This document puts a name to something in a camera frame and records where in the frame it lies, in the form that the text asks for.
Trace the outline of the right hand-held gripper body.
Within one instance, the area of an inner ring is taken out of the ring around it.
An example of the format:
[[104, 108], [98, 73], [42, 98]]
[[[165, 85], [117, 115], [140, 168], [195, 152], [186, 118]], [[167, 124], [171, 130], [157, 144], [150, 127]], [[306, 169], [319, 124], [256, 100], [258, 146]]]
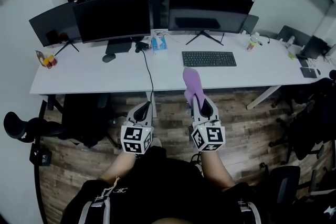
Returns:
[[225, 127], [220, 120], [192, 123], [191, 139], [199, 152], [215, 152], [226, 143]]

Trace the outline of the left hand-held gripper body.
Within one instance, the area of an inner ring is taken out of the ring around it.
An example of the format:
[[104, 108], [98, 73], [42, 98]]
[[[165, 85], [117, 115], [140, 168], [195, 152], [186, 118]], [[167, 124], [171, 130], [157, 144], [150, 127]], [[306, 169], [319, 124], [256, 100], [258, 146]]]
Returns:
[[124, 152], [143, 155], [152, 142], [154, 128], [126, 121], [121, 126], [121, 145]]

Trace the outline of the purple cloth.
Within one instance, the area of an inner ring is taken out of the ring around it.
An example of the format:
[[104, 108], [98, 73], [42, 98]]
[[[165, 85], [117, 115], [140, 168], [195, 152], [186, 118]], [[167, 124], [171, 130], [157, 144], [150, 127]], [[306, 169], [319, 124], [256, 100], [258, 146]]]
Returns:
[[205, 94], [198, 72], [193, 68], [185, 67], [183, 70], [183, 80], [186, 85], [184, 96], [188, 104], [192, 106], [193, 97], [196, 96], [199, 103], [199, 109], [201, 110], [203, 108]]

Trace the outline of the wide black monitor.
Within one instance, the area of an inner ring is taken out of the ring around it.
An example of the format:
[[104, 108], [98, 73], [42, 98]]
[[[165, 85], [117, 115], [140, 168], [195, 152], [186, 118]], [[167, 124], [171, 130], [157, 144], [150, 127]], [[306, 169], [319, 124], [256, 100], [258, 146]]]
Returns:
[[169, 0], [169, 31], [195, 31], [213, 38], [209, 31], [237, 34], [254, 0]]

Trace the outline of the person's right forearm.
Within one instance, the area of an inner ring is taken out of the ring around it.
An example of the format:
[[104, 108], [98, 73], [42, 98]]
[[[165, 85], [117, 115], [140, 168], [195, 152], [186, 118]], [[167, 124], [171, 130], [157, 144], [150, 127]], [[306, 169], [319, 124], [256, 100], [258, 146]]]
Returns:
[[217, 151], [201, 152], [201, 163], [204, 177], [214, 186], [222, 191], [235, 186]]

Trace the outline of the left black monitor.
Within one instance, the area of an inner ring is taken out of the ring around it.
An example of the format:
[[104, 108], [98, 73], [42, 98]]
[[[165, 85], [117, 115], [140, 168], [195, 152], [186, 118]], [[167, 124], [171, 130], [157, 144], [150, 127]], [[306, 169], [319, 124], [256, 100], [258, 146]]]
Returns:
[[151, 34], [149, 0], [89, 0], [73, 11], [82, 42], [107, 41], [106, 55], [128, 52]]

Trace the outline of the dark grey monitor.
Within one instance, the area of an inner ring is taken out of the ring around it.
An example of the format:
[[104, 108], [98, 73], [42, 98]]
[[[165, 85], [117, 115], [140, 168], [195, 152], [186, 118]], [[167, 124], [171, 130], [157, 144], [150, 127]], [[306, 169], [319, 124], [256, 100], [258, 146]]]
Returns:
[[76, 2], [65, 3], [29, 20], [43, 47], [81, 42], [74, 7]]

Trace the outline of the thin black monitor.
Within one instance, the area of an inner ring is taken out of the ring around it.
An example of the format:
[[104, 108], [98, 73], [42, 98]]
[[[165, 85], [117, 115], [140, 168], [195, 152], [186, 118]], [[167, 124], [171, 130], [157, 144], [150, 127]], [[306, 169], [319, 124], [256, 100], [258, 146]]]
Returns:
[[325, 55], [328, 51], [329, 46], [324, 40], [316, 36], [312, 36], [300, 54], [303, 57], [316, 60], [319, 56]]

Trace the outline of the person's black clothing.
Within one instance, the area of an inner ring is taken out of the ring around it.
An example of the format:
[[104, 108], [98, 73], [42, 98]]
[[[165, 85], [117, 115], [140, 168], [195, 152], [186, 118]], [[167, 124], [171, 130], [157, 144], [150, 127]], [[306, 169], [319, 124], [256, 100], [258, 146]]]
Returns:
[[251, 224], [240, 202], [258, 201], [245, 183], [222, 191], [201, 168], [149, 147], [113, 185], [83, 184], [63, 212], [61, 224]]

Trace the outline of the black power adapter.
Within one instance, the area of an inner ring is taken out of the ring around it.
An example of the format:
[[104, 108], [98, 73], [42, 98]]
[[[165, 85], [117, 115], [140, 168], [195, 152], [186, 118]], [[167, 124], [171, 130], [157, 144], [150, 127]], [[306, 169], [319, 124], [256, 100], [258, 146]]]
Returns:
[[139, 53], [140, 51], [146, 51], [150, 49], [150, 46], [147, 43], [144, 43], [142, 41], [137, 41], [135, 43], [135, 52]]

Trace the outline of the blue tissue packet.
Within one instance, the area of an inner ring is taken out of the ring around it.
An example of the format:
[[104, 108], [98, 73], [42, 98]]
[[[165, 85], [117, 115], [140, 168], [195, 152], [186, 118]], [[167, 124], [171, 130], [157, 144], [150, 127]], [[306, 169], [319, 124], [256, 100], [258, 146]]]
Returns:
[[154, 55], [167, 55], [168, 48], [164, 36], [153, 36], [151, 38], [151, 47]]

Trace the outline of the clear bottle yellow label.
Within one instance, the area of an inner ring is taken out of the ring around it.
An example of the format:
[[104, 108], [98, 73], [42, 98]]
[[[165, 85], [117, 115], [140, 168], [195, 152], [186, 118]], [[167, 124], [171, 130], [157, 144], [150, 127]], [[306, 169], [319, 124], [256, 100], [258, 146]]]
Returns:
[[254, 34], [250, 35], [250, 39], [246, 47], [247, 51], [252, 51], [257, 45], [261, 45], [259, 36], [260, 34], [258, 32], [255, 32]]

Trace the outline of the grey flat panel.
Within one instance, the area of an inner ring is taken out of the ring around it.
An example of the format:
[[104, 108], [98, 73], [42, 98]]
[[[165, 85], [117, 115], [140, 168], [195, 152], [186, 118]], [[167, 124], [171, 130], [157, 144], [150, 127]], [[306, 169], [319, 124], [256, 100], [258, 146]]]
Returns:
[[248, 33], [252, 33], [254, 28], [256, 27], [257, 23], [259, 21], [259, 17], [256, 15], [248, 15], [245, 21], [245, 30]]

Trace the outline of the small black keyboard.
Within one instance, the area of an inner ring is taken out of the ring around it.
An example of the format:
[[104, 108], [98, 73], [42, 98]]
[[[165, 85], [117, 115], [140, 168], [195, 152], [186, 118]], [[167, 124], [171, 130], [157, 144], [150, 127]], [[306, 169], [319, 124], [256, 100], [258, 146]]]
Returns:
[[307, 67], [301, 67], [300, 70], [301, 70], [304, 78], [312, 78], [312, 79], [317, 78], [317, 74], [316, 74], [315, 69], [307, 68]]

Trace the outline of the grey laptop lid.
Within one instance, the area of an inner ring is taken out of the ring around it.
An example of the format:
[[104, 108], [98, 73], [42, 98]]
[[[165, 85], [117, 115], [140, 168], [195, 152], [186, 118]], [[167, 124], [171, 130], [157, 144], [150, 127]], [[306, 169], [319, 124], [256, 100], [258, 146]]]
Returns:
[[282, 39], [282, 41], [288, 42], [292, 36], [294, 36], [293, 44], [299, 47], [304, 47], [311, 38], [311, 36], [285, 25], [277, 35], [276, 39]]

